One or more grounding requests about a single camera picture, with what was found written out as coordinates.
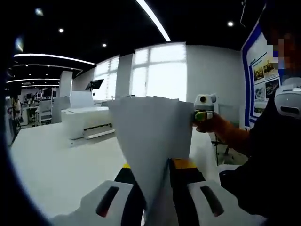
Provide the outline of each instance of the black shirt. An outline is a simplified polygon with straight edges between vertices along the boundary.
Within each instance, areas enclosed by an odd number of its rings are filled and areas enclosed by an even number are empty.
[[[243,209],[265,217],[299,209],[301,192],[301,120],[280,115],[274,97],[250,130],[251,157],[221,179]]]

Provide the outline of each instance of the window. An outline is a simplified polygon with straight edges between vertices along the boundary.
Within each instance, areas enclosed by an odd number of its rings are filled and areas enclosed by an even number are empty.
[[[97,65],[93,80],[103,79],[99,89],[94,89],[94,100],[109,100],[115,97],[117,68],[119,56],[103,61]]]
[[[184,43],[137,50],[131,77],[131,94],[186,101],[187,64]]]

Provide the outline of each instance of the poster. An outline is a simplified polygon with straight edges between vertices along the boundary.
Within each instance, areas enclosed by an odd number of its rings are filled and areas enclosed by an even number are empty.
[[[265,86],[264,83],[259,83],[257,85],[254,85],[254,101],[265,101]]]
[[[275,68],[273,57],[265,53],[261,58],[252,65],[254,84],[270,80],[278,76],[278,69]]]
[[[280,85],[279,78],[270,80],[265,83],[265,96],[267,100],[272,96],[273,92],[279,88],[279,85]]]
[[[267,106],[267,102],[255,102],[254,103],[254,110],[253,110],[253,115],[256,117],[260,117],[261,114],[263,113],[265,107]]]

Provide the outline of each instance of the curved light strip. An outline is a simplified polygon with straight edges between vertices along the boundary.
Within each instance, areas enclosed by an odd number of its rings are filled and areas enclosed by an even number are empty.
[[[89,64],[89,65],[95,65],[92,62],[88,62],[88,61],[84,61],[84,60],[78,60],[78,59],[65,57],[65,56],[41,54],[41,53],[20,53],[20,54],[15,54],[14,57],[54,57],[54,58],[60,58],[60,59],[65,59],[65,60],[78,61],[78,62],[82,62],[82,63]]]
[[[36,86],[59,86],[59,85],[29,85],[29,86],[21,86],[21,87],[36,87]]]
[[[7,81],[6,83],[11,83],[11,82],[15,82],[15,81],[30,81],[30,80],[55,80],[55,81],[59,81],[59,79],[17,79],[17,80]]]
[[[161,32],[163,37],[165,38],[166,41],[170,41],[170,38],[166,31],[164,30],[162,24],[154,14],[154,12],[151,10],[151,8],[146,4],[144,0],[136,0],[136,2],[143,8],[143,10],[149,15],[151,20],[154,22],[154,24],[157,26],[158,30]]]

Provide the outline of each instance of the display board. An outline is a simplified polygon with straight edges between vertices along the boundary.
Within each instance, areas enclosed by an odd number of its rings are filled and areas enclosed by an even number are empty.
[[[259,25],[255,26],[243,46],[242,58],[246,81],[245,127],[250,128],[281,85],[278,52],[267,45]]]

